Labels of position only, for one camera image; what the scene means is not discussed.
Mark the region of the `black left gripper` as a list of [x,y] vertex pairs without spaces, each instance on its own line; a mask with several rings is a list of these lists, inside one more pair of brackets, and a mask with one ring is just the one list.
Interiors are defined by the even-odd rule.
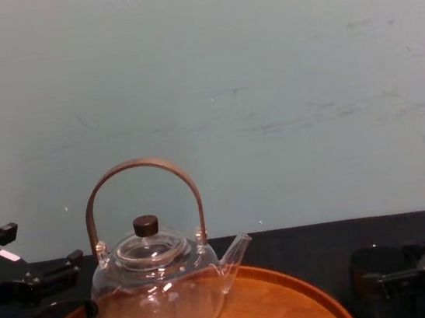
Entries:
[[[14,242],[18,226],[10,222],[0,227],[0,246]],[[76,285],[83,252],[72,251],[58,262],[49,263],[39,270],[20,256],[0,249],[0,306],[14,302],[28,302],[33,294],[55,295]]]

